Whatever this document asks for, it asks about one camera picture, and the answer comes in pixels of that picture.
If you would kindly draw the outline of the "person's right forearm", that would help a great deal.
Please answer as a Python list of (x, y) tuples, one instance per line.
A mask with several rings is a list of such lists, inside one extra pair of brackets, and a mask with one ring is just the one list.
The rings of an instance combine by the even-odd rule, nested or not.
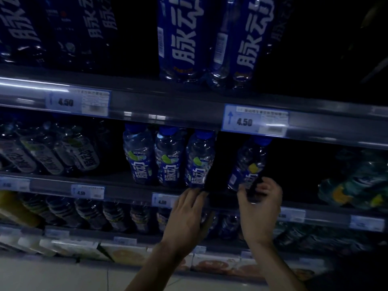
[(308, 291), (279, 256), (271, 240), (246, 238), (246, 242), (270, 291)]

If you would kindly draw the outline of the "person's left forearm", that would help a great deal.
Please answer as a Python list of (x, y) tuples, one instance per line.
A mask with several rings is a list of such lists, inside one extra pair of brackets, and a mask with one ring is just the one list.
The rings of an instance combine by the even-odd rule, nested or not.
[(162, 240), (124, 291), (164, 291), (172, 274), (196, 245)]

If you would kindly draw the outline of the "person's right hand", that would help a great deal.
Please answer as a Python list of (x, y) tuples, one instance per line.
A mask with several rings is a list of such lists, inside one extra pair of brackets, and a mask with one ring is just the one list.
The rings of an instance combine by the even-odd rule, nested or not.
[(273, 241), (272, 235), (283, 201), (282, 188), (269, 177), (262, 177), (255, 192), (261, 200), (250, 208), (240, 208), (240, 224), (244, 239), (265, 239)]

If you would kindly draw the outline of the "small white price tag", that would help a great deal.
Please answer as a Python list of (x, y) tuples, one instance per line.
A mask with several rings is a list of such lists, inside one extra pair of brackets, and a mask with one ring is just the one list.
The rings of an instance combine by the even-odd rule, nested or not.
[(172, 209), (179, 197), (179, 195), (153, 192), (151, 198), (151, 206), (157, 208)]
[(281, 206), (278, 221), (303, 224), (306, 210)]
[(0, 176), (0, 191), (31, 192), (30, 179)]
[(104, 200), (105, 187), (82, 184), (71, 185), (71, 196), (77, 199)]
[(383, 233), (385, 230), (385, 219), (360, 215), (351, 215), (349, 228), (353, 230)]

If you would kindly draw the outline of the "large blue label bottle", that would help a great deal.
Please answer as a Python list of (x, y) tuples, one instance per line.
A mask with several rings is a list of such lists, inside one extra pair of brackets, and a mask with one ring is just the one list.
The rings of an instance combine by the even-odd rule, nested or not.
[(226, 0), (208, 68), (210, 87), (245, 88), (252, 80), (278, 0)]
[(0, 61), (7, 64), (41, 67), (45, 64), (43, 45), (31, 0), (0, 0)]
[(67, 68), (114, 71), (118, 28), (112, 0), (40, 0)]
[(211, 0), (158, 0), (160, 77), (193, 83), (206, 68), (206, 14)]

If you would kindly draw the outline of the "blue bordered price tag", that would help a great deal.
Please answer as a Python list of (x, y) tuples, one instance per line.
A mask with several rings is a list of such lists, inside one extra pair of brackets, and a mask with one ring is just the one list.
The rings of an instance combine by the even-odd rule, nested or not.
[(108, 117), (111, 91), (68, 87), (45, 95), (46, 109), (94, 117)]
[(281, 109), (226, 104), (221, 131), (284, 138), (289, 118), (289, 112)]

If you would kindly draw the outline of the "group of grey label bottles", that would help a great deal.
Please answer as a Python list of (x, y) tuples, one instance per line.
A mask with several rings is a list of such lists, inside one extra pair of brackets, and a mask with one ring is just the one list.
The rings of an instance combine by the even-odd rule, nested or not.
[(100, 169), (95, 137), (73, 122), (0, 118), (0, 171), (80, 176)]

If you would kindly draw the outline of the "group of green label bottles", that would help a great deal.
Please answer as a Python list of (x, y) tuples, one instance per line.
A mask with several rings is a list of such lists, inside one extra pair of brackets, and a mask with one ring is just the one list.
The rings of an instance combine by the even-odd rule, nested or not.
[(335, 156), (335, 172), (318, 186), (331, 206), (388, 212), (388, 151), (345, 147)]

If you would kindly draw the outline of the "green accent blue label bottle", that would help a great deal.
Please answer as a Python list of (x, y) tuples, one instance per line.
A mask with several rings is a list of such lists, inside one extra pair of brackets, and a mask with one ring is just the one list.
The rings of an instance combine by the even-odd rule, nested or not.
[(203, 188), (215, 159), (216, 133), (196, 129), (186, 147), (185, 183), (190, 188)]
[(123, 149), (136, 183), (153, 185), (156, 181), (154, 138), (143, 123), (125, 123)]
[(154, 144), (158, 181), (162, 186), (181, 185), (181, 164), (185, 141), (178, 127), (160, 126)]

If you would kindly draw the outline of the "person's left hand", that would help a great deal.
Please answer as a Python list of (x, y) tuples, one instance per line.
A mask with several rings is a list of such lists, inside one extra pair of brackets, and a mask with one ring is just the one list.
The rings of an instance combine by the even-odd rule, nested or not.
[(200, 218), (209, 194), (201, 189), (186, 189), (175, 202), (162, 240), (178, 245), (200, 243)]

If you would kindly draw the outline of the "row of dark drink bottles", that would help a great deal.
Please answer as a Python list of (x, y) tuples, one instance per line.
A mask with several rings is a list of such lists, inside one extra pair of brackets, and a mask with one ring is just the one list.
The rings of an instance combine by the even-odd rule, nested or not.
[(172, 209), (146, 202), (113, 202), (17, 192), (22, 205), (48, 226), (125, 234), (161, 235)]

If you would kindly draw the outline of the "row of white food boxes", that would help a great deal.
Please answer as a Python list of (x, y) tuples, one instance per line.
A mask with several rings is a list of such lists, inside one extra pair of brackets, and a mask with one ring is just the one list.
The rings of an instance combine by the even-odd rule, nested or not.
[[(90, 240), (55, 240), (37, 235), (12, 235), (0, 232), (0, 250), (36, 256), (73, 258), (78, 261), (82, 259), (107, 261), (140, 267), (151, 255), (153, 248)], [(177, 270), (264, 280), (249, 251), (243, 251), (240, 255), (207, 253), (204, 247), (198, 246), (182, 259)]]

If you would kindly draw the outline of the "grey metal shelf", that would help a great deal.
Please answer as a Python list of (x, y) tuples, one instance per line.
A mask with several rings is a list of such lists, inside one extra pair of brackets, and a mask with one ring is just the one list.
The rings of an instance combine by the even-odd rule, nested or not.
[(288, 111), (285, 138), (388, 150), (388, 107), (266, 93), (227, 97), (193, 85), (0, 63), (1, 107), (53, 112), (45, 95), (68, 87), (111, 91), (104, 118), (221, 130), (226, 104), (247, 105)]
[[(0, 176), (30, 179), (30, 193), (71, 197), (71, 185), (82, 184), (89, 186), (105, 187), (104, 200), (127, 203), (131, 201), (151, 203), (153, 192), (180, 195), (183, 189), (169, 189), (163, 186), (144, 186), (125, 178), (124, 173), (108, 176), (86, 176), (82, 178), (70, 178), (65, 176), (29, 175), (12, 172), (1, 172)], [(350, 216), (360, 215), (385, 219), (385, 230), (388, 234), (388, 216), (378, 212), (362, 212), (352, 208), (338, 208), (324, 205), (305, 204), (299, 202), (284, 201), (284, 207), (306, 210), (303, 224), (326, 226), (341, 229), (350, 229)]]
[[(119, 232), (106, 232), (86, 229), (70, 229), (64, 227), (48, 226), (44, 229), (24, 227), (21, 225), (0, 223), (0, 234), (6, 235), (35, 235), (52, 239), (87, 240), (97, 242), (112, 242), (127, 246), (151, 246), (157, 244), (161, 235), (125, 234)], [(252, 259), (253, 256), (248, 246), (239, 241), (222, 240), (219, 238), (203, 240), (199, 243), (199, 250), (195, 253), (222, 253), (236, 254), (241, 258)]]

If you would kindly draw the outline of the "yellow accent blue label bottle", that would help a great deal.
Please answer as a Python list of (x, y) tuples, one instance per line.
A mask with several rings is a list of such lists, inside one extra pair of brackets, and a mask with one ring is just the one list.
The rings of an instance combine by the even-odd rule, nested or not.
[(240, 185), (243, 185), (248, 192), (262, 175), (271, 142), (272, 139), (269, 137), (251, 136), (238, 149), (227, 183), (229, 196), (234, 197)]

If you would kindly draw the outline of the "group of dark teal bottles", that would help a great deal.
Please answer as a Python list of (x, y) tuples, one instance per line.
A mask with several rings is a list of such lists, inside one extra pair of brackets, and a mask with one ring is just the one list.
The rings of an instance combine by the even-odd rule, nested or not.
[(348, 256), (370, 252), (375, 245), (367, 234), (349, 229), (277, 222), (273, 241), (281, 251)]

